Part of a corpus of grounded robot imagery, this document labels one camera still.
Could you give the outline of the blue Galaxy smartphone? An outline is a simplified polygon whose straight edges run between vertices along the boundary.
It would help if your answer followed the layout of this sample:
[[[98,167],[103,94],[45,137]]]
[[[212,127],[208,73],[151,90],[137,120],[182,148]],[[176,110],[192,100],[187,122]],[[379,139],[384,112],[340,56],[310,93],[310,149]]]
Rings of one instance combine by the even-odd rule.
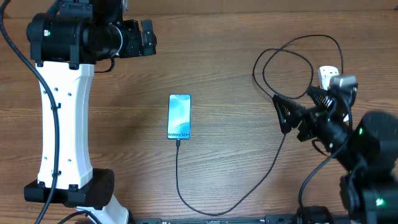
[[[190,139],[191,105],[191,95],[174,94],[169,96],[168,139]]]

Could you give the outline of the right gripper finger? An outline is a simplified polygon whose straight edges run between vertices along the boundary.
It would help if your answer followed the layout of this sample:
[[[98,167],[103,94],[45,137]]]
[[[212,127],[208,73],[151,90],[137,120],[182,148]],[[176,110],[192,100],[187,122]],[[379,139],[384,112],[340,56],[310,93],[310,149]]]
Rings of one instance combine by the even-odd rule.
[[[326,109],[333,104],[333,99],[328,96],[328,91],[319,87],[310,86],[307,95],[312,99],[316,107]]]
[[[291,132],[300,124],[306,111],[305,107],[279,95],[274,95],[272,101],[278,115],[281,132],[283,134]]]

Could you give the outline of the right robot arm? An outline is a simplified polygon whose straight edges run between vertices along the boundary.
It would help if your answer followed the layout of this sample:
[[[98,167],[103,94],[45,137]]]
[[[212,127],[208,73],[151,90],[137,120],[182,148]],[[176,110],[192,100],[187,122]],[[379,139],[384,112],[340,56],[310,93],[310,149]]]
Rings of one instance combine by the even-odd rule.
[[[336,159],[347,174],[340,179],[340,197],[351,220],[358,223],[397,223],[397,118],[370,111],[353,127],[351,107],[357,86],[307,90],[313,108],[274,95],[283,134],[298,129],[297,138],[320,141],[329,159]]]

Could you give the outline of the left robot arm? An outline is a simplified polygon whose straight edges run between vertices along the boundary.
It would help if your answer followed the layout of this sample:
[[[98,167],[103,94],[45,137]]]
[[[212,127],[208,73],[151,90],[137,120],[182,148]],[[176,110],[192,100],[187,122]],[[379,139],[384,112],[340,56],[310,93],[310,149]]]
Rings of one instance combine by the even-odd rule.
[[[57,1],[27,26],[30,57],[43,82],[43,146],[28,202],[61,203],[94,223],[132,223],[113,194],[114,172],[94,168],[88,150],[88,106],[95,64],[154,55],[150,20],[124,20],[127,1]]]

